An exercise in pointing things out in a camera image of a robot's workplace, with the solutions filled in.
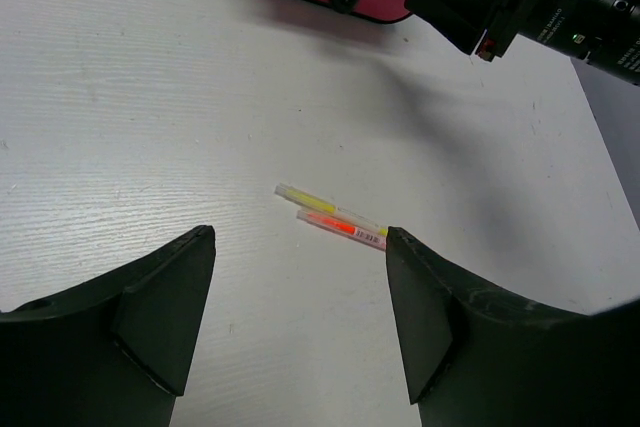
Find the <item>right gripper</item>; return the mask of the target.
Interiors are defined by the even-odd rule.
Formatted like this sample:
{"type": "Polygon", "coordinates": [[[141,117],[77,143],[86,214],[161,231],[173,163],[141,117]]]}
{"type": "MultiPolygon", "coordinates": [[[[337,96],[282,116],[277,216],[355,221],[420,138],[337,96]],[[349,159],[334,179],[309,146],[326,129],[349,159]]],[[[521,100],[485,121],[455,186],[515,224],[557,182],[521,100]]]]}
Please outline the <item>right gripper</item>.
{"type": "Polygon", "coordinates": [[[639,0],[405,0],[458,50],[492,61],[526,37],[639,83],[639,0]]]}

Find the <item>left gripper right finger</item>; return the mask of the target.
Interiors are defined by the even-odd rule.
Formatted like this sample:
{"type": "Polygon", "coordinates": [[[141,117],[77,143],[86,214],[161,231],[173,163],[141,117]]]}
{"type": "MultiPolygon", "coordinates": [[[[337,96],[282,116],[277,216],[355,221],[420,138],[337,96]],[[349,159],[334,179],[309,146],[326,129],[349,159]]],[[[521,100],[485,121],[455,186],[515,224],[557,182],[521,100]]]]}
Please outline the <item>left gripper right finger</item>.
{"type": "Polygon", "coordinates": [[[386,271],[411,404],[425,426],[635,426],[639,304],[554,308],[441,257],[406,230],[386,271]]]}

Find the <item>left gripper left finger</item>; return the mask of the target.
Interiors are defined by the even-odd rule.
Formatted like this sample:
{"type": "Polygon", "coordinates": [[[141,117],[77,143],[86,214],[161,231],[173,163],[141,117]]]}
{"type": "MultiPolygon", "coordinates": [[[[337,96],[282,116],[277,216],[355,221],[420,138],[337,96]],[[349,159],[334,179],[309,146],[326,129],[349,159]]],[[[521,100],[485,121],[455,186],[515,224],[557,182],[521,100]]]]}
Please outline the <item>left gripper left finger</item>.
{"type": "Polygon", "coordinates": [[[1,315],[4,426],[167,426],[215,262],[197,226],[154,252],[1,315]]]}

